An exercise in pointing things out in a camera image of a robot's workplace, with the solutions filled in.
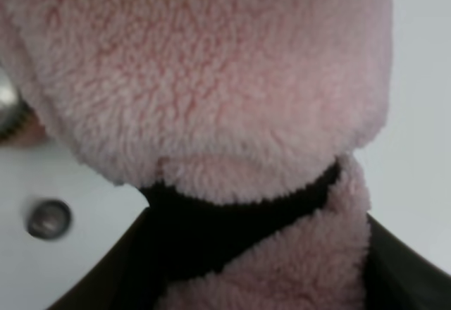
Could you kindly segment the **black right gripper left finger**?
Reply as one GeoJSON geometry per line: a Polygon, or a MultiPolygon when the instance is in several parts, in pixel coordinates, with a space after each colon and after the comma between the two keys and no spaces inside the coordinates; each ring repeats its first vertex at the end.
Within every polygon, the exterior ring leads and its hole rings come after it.
{"type": "Polygon", "coordinates": [[[167,290],[167,215],[146,208],[105,257],[51,309],[156,309],[167,290]]]}

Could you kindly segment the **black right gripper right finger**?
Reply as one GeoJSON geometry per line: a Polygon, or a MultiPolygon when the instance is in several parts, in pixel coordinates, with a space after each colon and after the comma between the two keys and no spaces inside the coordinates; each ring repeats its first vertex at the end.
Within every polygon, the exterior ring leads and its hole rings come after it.
{"type": "Polygon", "coordinates": [[[366,309],[450,310],[450,275],[368,217],[371,228],[364,269],[366,309]]]}

